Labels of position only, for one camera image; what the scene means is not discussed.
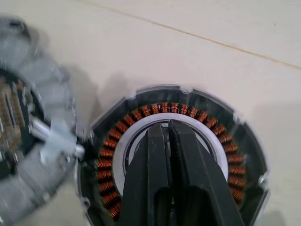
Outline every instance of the electronic component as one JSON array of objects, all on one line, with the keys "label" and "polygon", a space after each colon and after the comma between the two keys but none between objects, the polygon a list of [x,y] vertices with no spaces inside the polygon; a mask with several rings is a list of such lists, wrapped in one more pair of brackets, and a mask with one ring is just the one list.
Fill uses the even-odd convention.
[{"label": "electronic component", "polygon": [[30,89],[15,76],[0,71],[0,179],[14,172],[35,138],[28,130],[29,114],[41,116]]},{"label": "electronic component", "polygon": [[[87,213],[89,223],[100,226],[103,221],[110,222],[99,212],[103,208],[112,217],[106,226],[119,220],[125,177],[142,138],[156,123],[167,129],[171,120],[184,122],[192,129],[221,168],[244,224],[252,225],[268,193],[259,182],[267,165],[255,135],[221,100],[198,90],[182,91],[178,86],[139,90],[135,97],[122,99],[94,123],[92,146],[86,150],[87,164],[80,165],[78,171],[80,196],[93,203]],[[171,154],[170,143],[166,146]]]}]

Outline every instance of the tile grout line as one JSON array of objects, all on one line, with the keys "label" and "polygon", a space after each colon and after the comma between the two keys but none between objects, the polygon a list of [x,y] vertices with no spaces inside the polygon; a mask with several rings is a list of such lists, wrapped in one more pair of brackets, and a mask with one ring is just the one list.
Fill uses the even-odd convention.
[{"label": "tile grout line", "polygon": [[284,61],[281,61],[281,60],[277,60],[277,59],[274,59],[274,58],[269,57],[269,56],[265,56],[265,55],[262,55],[262,54],[259,54],[259,53],[254,53],[254,52],[251,52],[251,51],[248,51],[248,50],[245,50],[245,49],[242,49],[242,48],[238,48],[238,47],[235,47],[235,46],[232,46],[232,45],[224,44],[222,42],[219,42],[219,41],[216,41],[216,40],[213,40],[213,39],[210,39],[210,38],[206,38],[206,37],[203,37],[203,36],[200,36],[200,35],[197,35],[197,34],[193,34],[193,33],[190,33],[190,32],[175,28],[175,27],[171,27],[169,25],[161,24],[161,23],[158,23],[156,21],[152,21],[152,20],[140,17],[140,16],[136,16],[136,15],[133,15],[133,14],[130,14],[130,13],[127,13],[127,12],[123,12],[123,11],[118,10],[116,8],[108,7],[108,6],[105,6],[105,5],[102,5],[102,4],[99,4],[99,3],[95,3],[95,2],[91,2],[91,1],[88,1],[88,0],[72,0],[72,1],[86,3],[88,5],[95,6],[97,8],[102,8],[102,9],[108,10],[110,12],[121,14],[121,15],[131,17],[131,18],[134,18],[134,19],[138,19],[140,21],[144,21],[144,22],[147,22],[147,23],[150,23],[150,24],[154,24],[154,25],[157,25],[157,26],[160,26],[160,27],[165,27],[167,29],[177,31],[177,32],[181,32],[181,33],[184,33],[186,35],[193,36],[193,37],[196,37],[196,38],[199,38],[199,39],[203,39],[203,40],[215,43],[215,44],[220,45],[220,46],[231,48],[233,50],[237,50],[237,51],[240,51],[240,52],[243,52],[243,53],[247,53],[247,54],[250,54],[250,55],[253,55],[253,56],[256,56],[256,57],[260,57],[260,58],[263,58],[263,59],[266,59],[266,60],[269,60],[269,61],[272,61],[272,62],[275,62],[275,63],[279,63],[279,64],[282,64],[282,65],[285,65],[285,66],[289,66],[289,67],[297,69],[297,70],[301,70],[301,66],[293,65],[291,63],[287,63],[287,62],[284,62]]}]

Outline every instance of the floor tile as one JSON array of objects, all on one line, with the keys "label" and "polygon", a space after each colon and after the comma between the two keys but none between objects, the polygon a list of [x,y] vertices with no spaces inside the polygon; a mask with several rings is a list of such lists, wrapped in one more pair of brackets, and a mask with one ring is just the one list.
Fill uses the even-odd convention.
[{"label": "floor tile", "polygon": [[301,66],[301,2],[286,0],[79,0]]},{"label": "floor tile", "polygon": [[1,8],[0,13],[14,13],[15,1],[14,0],[0,0]]}]

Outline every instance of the copper coil winding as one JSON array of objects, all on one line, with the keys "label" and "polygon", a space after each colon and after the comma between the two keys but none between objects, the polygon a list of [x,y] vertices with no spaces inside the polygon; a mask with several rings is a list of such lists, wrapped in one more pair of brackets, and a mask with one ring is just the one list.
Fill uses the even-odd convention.
[{"label": "copper coil winding", "polygon": [[118,216],[121,208],[121,202],[116,203],[113,207],[109,209],[110,215],[112,218],[115,218]]},{"label": "copper coil winding", "polygon": [[197,118],[200,122],[203,122],[208,117],[208,114],[206,112],[201,112]]},{"label": "copper coil winding", "polygon": [[118,199],[118,193],[116,191],[109,193],[108,195],[103,197],[103,203],[107,206],[113,201]]},{"label": "copper coil winding", "polygon": [[178,113],[179,103],[171,103],[170,112]]},{"label": "copper coil winding", "polygon": [[113,150],[109,150],[109,149],[102,149],[99,152],[99,156],[100,157],[104,157],[104,158],[113,158],[114,155],[114,151]]},{"label": "copper coil winding", "polygon": [[162,103],[161,104],[161,112],[167,113],[168,112],[168,103]]},{"label": "copper coil winding", "polygon": [[231,193],[232,193],[232,196],[233,198],[236,200],[236,201],[241,201],[242,197],[243,197],[243,193],[241,191],[238,191],[236,189],[233,189],[231,188],[230,189]]},{"label": "copper coil winding", "polygon": [[116,128],[119,129],[122,133],[127,130],[127,126],[121,121],[116,124]]},{"label": "copper coil winding", "polygon": [[191,118],[194,118],[194,117],[196,117],[197,113],[198,113],[198,109],[196,107],[193,107],[189,113],[189,116]]},{"label": "copper coil winding", "polygon": [[120,140],[122,134],[119,133],[117,130],[115,129],[111,129],[110,132],[109,132],[109,135],[112,137],[112,138],[115,138],[117,140]]},{"label": "copper coil winding", "polygon": [[227,143],[232,140],[232,136],[230,134],[222,135],[218,138],[222,144]]},{"label": "copper coil winding", "polygon": [[238,150],[237,144],[230,144],[224,146],[225,153],[236,152]]},{"label": "copper coil winding", "polygon": [[149,109],[149,107],[148,107],[147,105],[146,105],[146,106],[143,106],[141,109],[142,109],[142,112],[143,112],[143,114],[144,114],[145,116],[151,115],[150,109]]},{"label": "copper coil winding", "polygon": [[113,187],[114,187],[114,182],[113,181],[106,181],[106,182],[103,182],[99,185],[99,190],[101,192],[107,192],[110,189],[112,189]]},{"label": "copper coil winding", "polygon": [[229,183],[231,185],[235,185],[238,187],[244,187],[245,186],[245,180],[243,178],[237,178],[237,177],[230,177]]},{"label": "copper coil winding", "polygon": [[142,119],[142,115],[141,115],[141,113],[140,113],[139,110],[137,110],[137,109],[136,109],[136,110],[133,110],[132,114],[133,114],[134,118],[135,118],[137,121],[139,121],[140,119]]},{"label": "copper coil winding", "polygon": [[228,156],[228,163],[241,163],[243,158],[240,154],[233,154]]},{"label": "copper coil winding", "polygon": [[158,114],[159,113],[159,106],[158,106],[158,104],[151,105],[151,111],[152,111],[153,114]]},{"label": "copper coil winding", "polygon": [[243,166],[230,166],[229,173],[236,174],[236,175],[244,175],[245,168]]},{"label": "copper coil winding", "polygon": [[180,114],[187,114],[188,112],[188,106],[187,105],[182,105],[182,108],[180,110]]},{"label": "copper coil winding", "polygon": [[97,178],[99,180],[105,180],[112,178],[112,171],[111,170],[102,170],[97,174]]},{"label": "copper coil winding", "polygon": [[112,160],[100,159],[98,160],[97,167],[100,169],[112,167]]},{"label": "copper coil winding", "polygon": [[123,120],[129,125],[133,125],[135,123],[135,121],[133,120],[133,118],[130,115],[127,115],[123,118]]},{"label": "copper coil winding", "polygon": [[212,128],[213,126],[215,126],[217,123],[217,120],[215,118],[211,118],[207,123],[206,123],[206,126],[210,129]]},{"label": "copper coil winding", "polygon": [[103,142],[104,145],[108,146],[108,147],[111,147],[111,148],[115,148],[116,145],[117,145],[117,142],[115,140],[111,140],[111,139],[106,139],[104,142]]},{"label": "copper coil winding", "polygon": [[226,130],[226,128],[225,128],[223,125],[219,125],[219,126],[217,126],[216,128],[214,128],[214,129],[212,130],[212,132],[213,132],[216,136],[218,136],[218,135],[222,134],[225,130]]}]

